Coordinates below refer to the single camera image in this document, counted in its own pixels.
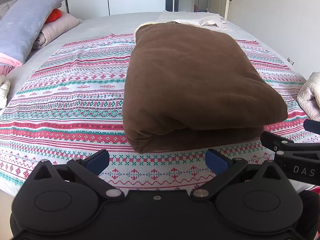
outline pink blanket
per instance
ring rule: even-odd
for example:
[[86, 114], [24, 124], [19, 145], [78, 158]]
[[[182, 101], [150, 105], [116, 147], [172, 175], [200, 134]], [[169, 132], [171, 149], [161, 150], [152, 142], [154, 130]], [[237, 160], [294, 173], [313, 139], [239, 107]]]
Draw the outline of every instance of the pink blanket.
[[9, 65], [0, 65], [0, 75], [6, 76], [14, 66], [9, 66]]

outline white fluffy blanket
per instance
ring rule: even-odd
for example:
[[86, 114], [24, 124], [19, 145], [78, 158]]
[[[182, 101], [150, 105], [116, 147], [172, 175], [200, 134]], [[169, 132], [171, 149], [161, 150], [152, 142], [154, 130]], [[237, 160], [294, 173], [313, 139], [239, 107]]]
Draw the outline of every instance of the white fluffy blanket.
[[10, 81], [5, 79], [4, 75], [0, 76], [0, 109], [7, 106], [7, 95], [10, 88]]
[[313, 72], [298, 93], [298, 103], [315, 121], [320, 121], [320, 72]]

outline red plush toy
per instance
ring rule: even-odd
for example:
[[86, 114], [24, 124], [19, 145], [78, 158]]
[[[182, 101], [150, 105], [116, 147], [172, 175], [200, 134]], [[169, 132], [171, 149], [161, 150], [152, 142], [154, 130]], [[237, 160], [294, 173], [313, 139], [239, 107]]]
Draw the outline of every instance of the red plush toy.
[[61, 15], [62, 13], [59, 9], [53, 9], [44, 24], [54, 22], [55, 20], [59, 19]]

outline headboard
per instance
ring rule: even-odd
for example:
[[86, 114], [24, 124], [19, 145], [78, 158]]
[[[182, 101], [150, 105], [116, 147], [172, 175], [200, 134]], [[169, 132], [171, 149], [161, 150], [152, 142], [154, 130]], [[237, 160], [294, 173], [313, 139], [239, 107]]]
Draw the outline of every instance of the headboard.
[[0, 20], [17, 0], [0, 0]]

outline blue gripper pad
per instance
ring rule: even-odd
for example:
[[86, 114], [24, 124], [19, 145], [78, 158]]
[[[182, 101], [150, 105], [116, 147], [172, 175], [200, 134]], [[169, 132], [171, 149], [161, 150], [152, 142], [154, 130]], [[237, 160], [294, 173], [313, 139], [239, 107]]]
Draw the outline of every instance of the blue gripper pad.
[[306, 131], [313, 132], [313, 133], [316, 133], [316, 134], [320, 134], [320, 122], [318, 122], [318, 121], [306, 119], [303, 122], [303, 128]]
[[99, 175], [109, 166], [109, 153], [107, 150], [100, 150], [90, 157], [84, 159], [81, 165], [95, 175]]
[[214, 149], [206, 151], [204, 160], [207, 167], [216, 175], [224, 172], [233, 164], [232, 160]]

